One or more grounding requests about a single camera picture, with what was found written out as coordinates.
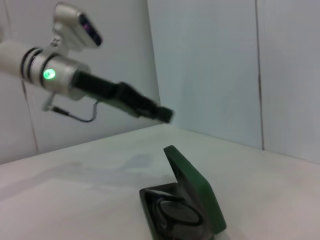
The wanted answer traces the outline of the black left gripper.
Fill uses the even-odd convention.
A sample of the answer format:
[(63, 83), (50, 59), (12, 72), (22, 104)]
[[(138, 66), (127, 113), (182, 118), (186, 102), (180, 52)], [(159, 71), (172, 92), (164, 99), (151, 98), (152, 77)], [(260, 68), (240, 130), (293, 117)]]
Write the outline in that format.
[(142, 116), (162, 123), (170, 123), (174, 116), (172, 109), (159, 105), (123, 82), (115, 83), (88, 72), (77, 71), (73, 76), (73, 86), (87, 96), (135, 118)]

